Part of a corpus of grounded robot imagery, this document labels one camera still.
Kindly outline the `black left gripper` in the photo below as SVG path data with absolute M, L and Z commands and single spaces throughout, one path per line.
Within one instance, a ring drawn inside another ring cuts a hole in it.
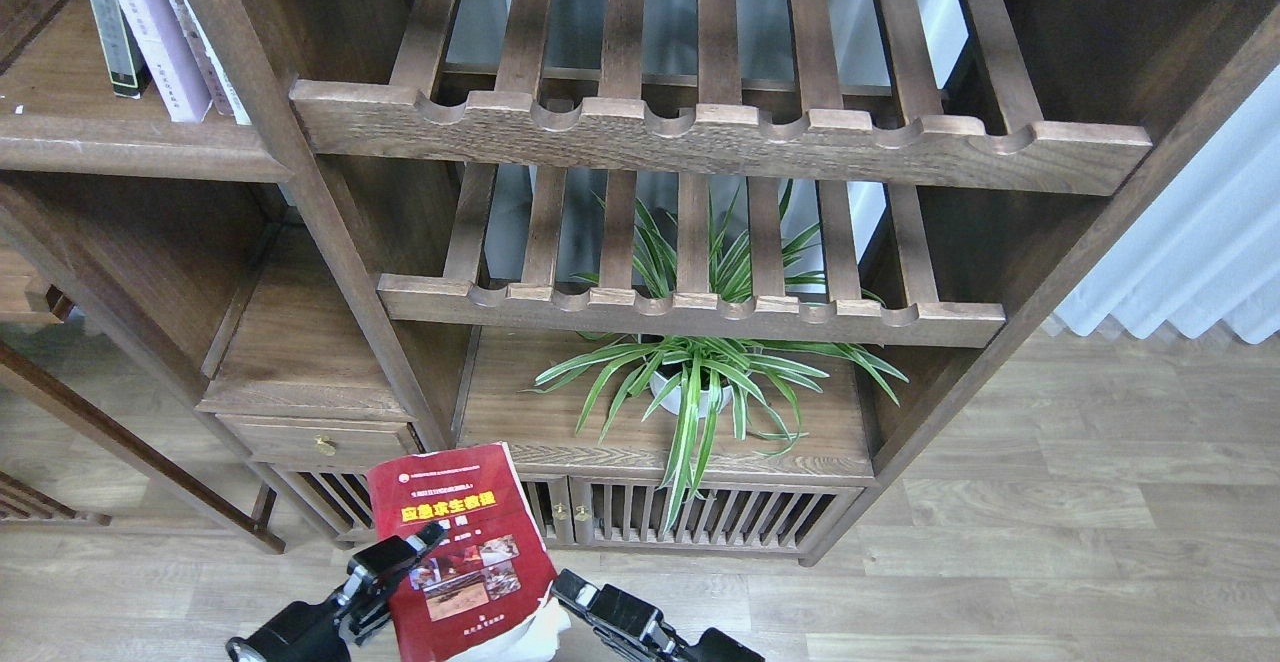
M 351 556 L 344 586 L 323 602 L 289 603 L 248 638 L 233 636 L 232 661 L 349 661 L 390 621 L 389 601 L 406 574 L 440 544 L 445 528 L 425 524 L 407 538 L 389 537 Z

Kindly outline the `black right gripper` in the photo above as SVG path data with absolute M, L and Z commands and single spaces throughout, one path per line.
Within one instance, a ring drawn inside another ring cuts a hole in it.
M 626 661 L 765 661 L 717 627 L 690 644 L 655 606 L 609 584 L 594 586 L 568 569 L 559 571 L 550 592 Z

